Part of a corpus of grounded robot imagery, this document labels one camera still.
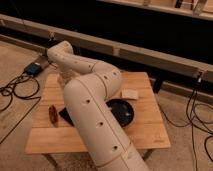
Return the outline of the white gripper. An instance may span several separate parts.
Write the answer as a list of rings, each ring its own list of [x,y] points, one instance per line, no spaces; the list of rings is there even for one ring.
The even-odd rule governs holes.
[[[59,76],[58,76],[58,83],[62,88],[73,78],[77,76],[77,73],[73,71],[71,68],[65,66],[58,67]]]

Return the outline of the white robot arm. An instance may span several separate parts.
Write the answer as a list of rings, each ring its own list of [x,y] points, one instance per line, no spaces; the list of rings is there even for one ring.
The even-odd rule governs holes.
[[[47,50],[64,74],[65,107],[98,171],[149,171],[132,141],[116,121],[106,101],[121,87],[120,70],[101,60],[75,55],[69,42]]]

